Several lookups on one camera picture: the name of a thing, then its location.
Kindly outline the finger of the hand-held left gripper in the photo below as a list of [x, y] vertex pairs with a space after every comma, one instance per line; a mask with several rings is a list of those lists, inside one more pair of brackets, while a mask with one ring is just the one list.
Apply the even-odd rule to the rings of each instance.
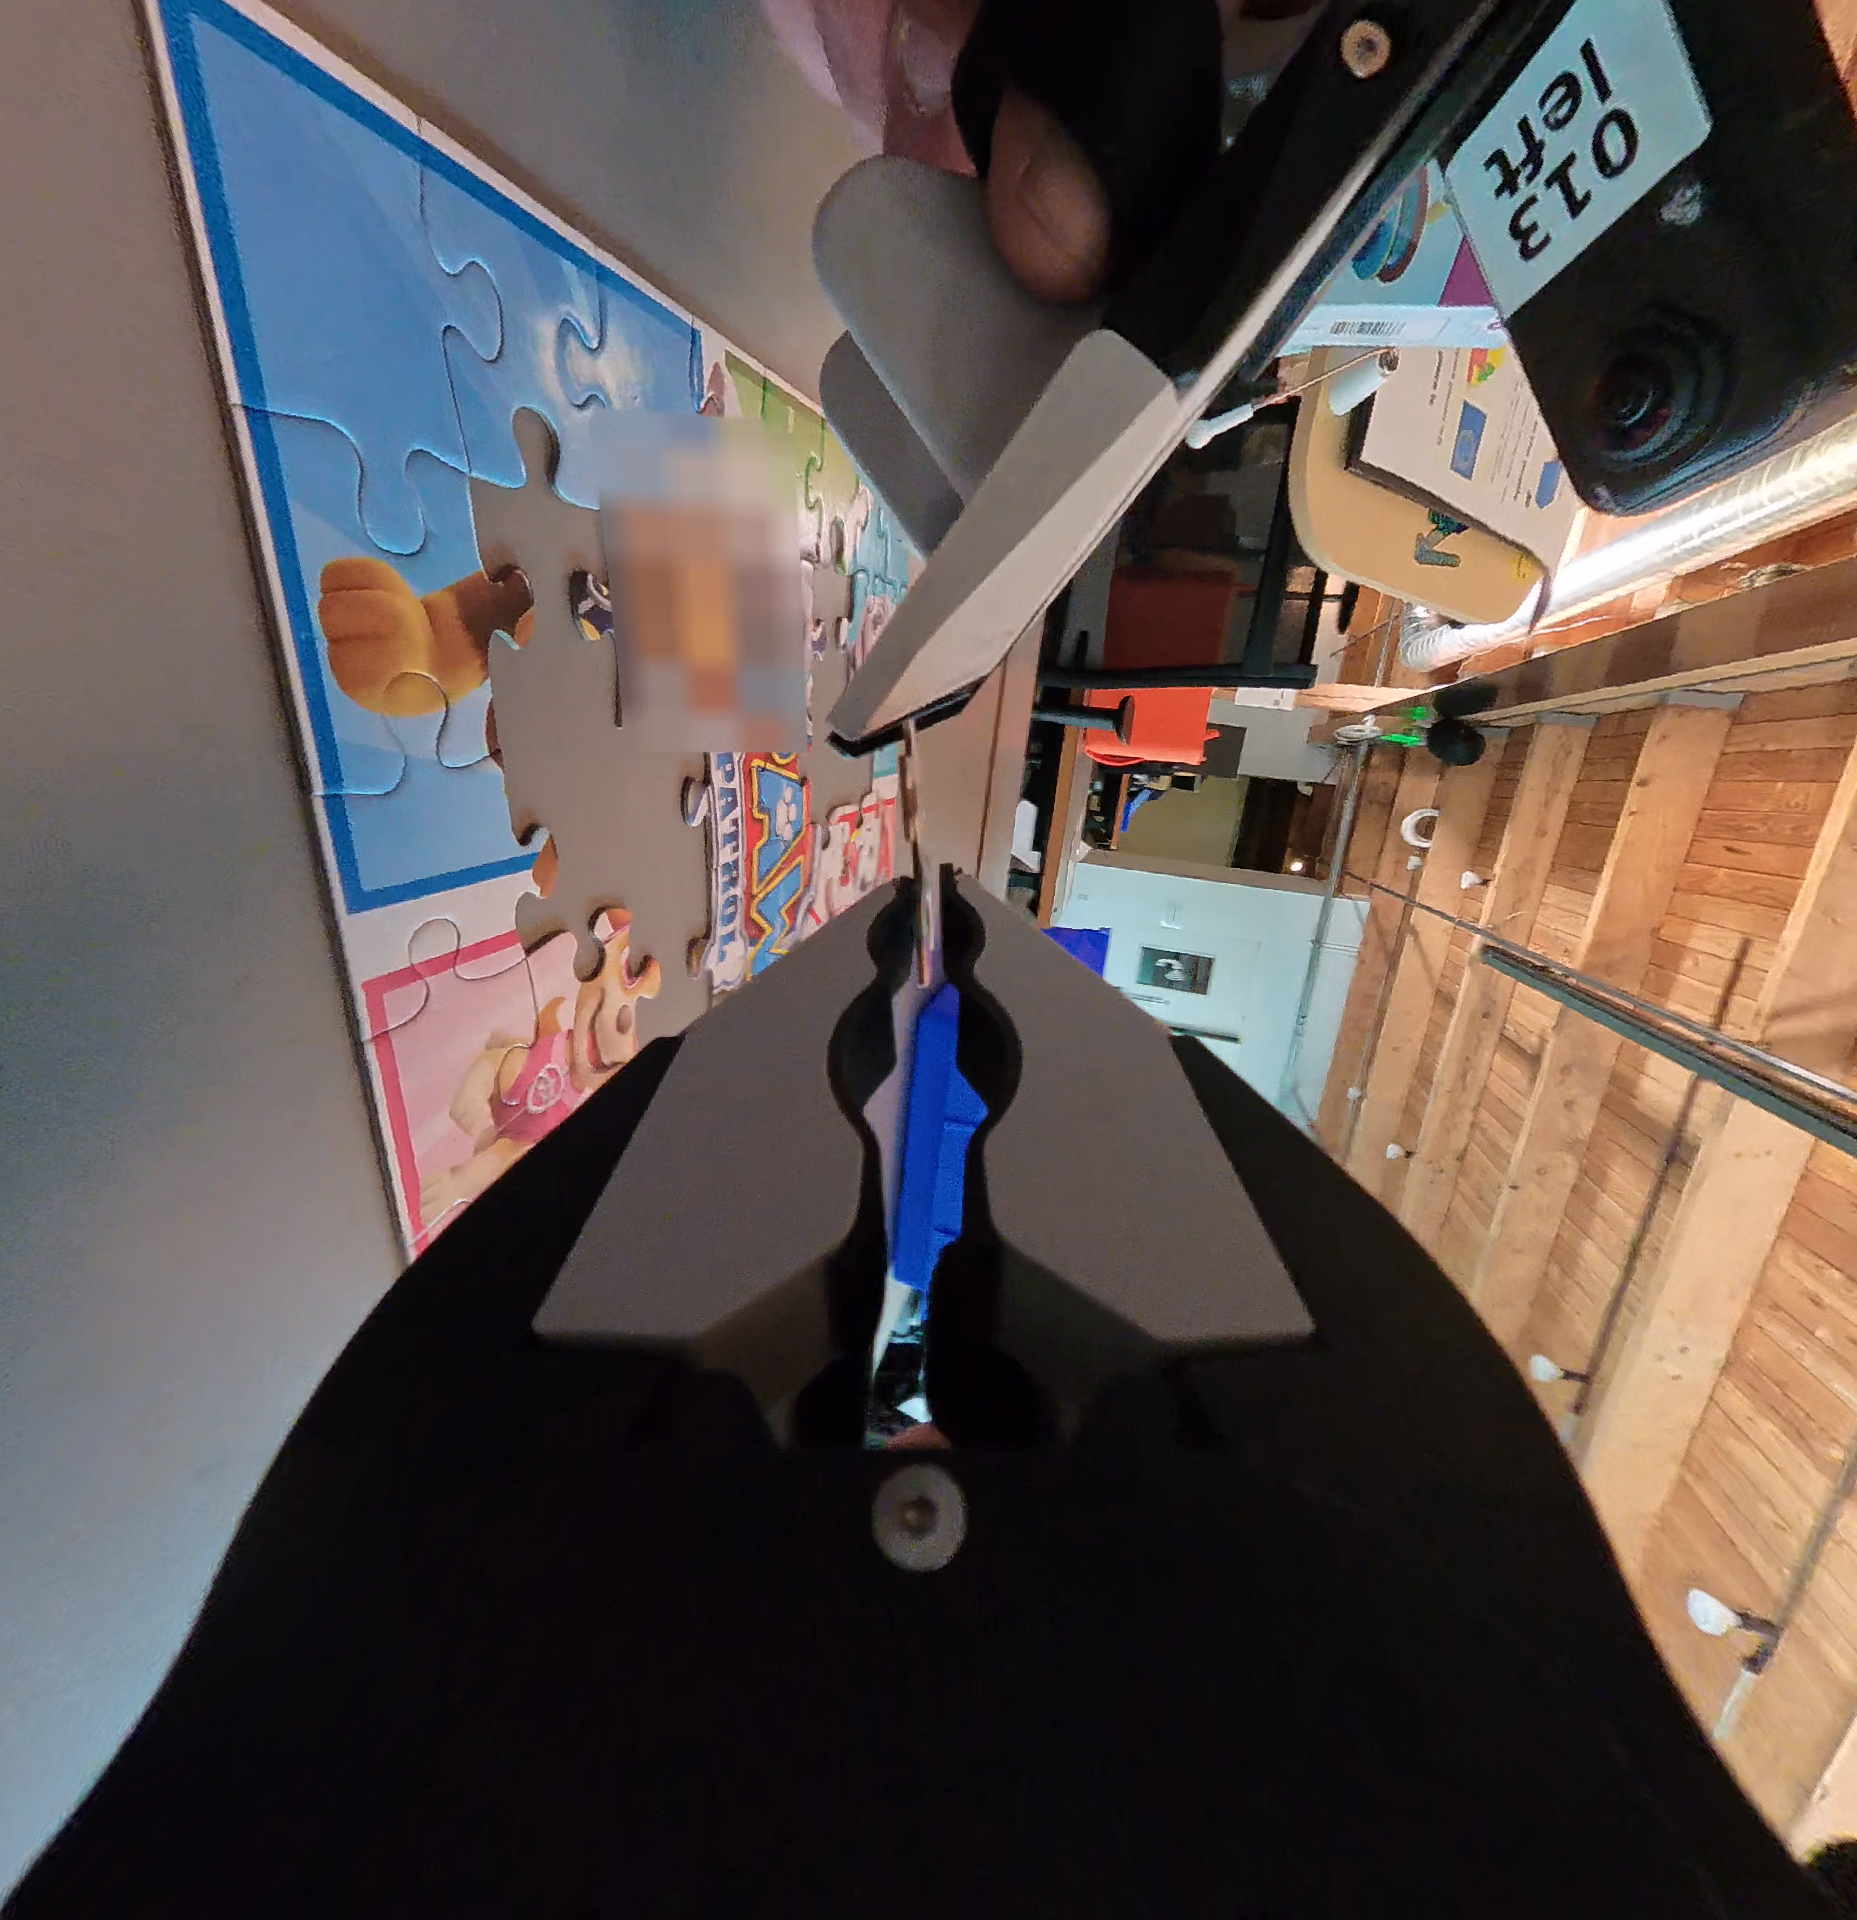
[[1073, 348], [826, 718], [844, 754], [1008, 659], [1181, 438], [1174, 380], [1115, 329]]

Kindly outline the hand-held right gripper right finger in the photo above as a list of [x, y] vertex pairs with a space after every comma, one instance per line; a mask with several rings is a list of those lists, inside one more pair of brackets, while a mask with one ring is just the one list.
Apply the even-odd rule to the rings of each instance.
[[956, 1065], [985, 1111], [931, 1285], [929, 1400], [956, 1448], [1042, 1448], [1117, 1383], [1311, 1337], [1170, 1032], [1027, 918], [942, 878]]

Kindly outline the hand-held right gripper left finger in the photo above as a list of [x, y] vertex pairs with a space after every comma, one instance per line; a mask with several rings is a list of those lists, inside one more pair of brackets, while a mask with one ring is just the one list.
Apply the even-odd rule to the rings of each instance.
[[890, 1277], [920, 883], [879, 887], [693, 1022], [534, 1318], [740, 1382], [778, 1439], [867, 1391]]

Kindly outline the cardboard puzzle piece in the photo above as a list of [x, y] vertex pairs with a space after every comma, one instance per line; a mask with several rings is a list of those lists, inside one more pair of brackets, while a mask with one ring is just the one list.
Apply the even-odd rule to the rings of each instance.
[[901, 721], [900, 800], [913, 874], [914, 983], [921, 993], [937, 993], [944, 983], [944, 883], [931, 849], [920, 726], [910, 716]]

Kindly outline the partly assembled cartoon jigsaw puzzle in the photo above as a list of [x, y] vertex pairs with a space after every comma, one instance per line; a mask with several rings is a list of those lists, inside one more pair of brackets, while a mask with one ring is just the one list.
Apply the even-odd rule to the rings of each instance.
[[[234, 461], [418, 1255], [643, 1042], [907, 865], [898, 750], [822, 721], [914, 550], [817, 399], [262, 5], [148, 5]], [[604, 421], [772, 435], [812, 732], [623, 726]]]

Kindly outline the person's left hand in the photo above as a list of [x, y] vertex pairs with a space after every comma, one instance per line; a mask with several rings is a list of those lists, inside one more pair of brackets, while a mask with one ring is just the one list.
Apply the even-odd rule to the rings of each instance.
[[[774, 41], [867, 155], [972, 174], [952, 111], [977, 3], [763, 3]], [[1082, 303], [1107, 277], [1100, 182], [1054, 116], [1008, 92], [987, 139], [987, 234], [1039, 301]]]

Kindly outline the blue storage bin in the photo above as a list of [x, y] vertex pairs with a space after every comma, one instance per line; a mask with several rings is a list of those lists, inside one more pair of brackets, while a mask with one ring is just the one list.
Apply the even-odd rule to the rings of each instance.
[[890, 1002], [898, 1117], [885, 1148], [890, 1286], [926, 1308], [942, 1253], [961, 1235], [969, 1149], [987, 1100], [960, 1068], [961, 995], [907, 976]]

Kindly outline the white hanging rod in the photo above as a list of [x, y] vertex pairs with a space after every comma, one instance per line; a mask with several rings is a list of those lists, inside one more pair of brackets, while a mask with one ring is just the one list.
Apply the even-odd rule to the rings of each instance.
[[1220, 414], [1205, 416], [1186, 428], [1186, 434], [1183, 435], [1183, 444], [1189, 449], [1202, 449], [1213, 441], [1248, 425], [1256, 416], [1269, 414], [1271, 409], [1284, 406], [1307, 395], [1322, 399], [1328, 416], [1343, 421], [1360, 404], [1368, 402], [1392, 379], [1397, 368], [1397, 348], [1361, 352], [1339, 368], [1299, 380], [1290, 389], [1277, 389], [1267, 399], [1246, 400]]

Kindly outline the red cabinet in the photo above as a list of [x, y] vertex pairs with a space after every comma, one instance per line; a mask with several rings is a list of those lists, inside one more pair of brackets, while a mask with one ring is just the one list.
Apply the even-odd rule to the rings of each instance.
[[[1107, 595], [1107, 631], [1099, 665], [1115, 668], [1218, 668], [1237, 590], [1228, 574], [1121, 567]], [[1134, 702], [1131, 739], [1088, 729], [1081, 751], [1106, 767], [1200, 767], [1213, 683], [1171, 689], [1136, 686], [1089, 689], [1085, 705], [1115, 709]]]

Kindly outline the cartoon puzzle box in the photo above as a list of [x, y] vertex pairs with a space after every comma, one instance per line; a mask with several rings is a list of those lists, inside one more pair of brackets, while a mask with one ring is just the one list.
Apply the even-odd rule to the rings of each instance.
[[1299, 319], [1284, 354], [1504, 346], [1506, 327], [1444, 173], [1426, 163]]

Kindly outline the black frame desk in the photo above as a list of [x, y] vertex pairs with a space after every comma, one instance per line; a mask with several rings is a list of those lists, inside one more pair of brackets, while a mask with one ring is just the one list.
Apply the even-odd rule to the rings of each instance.
[[1290, 512], [1299, 400], [1179, 446], [1050, 605], [1043, 688], [1299, 695], [1328, 578]]

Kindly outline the silver ventilation duct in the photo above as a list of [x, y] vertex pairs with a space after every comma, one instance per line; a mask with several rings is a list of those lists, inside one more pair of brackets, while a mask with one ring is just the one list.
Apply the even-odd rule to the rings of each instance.
[[1501, 646], [1571, 628], [1640, 590], [1787, 539], [1857, 506], [1857, 416], [1663, 512], [1634, 517], [1575, 554], [1501, 624], [1406, 616], [1394, 659], [1431, 676]]

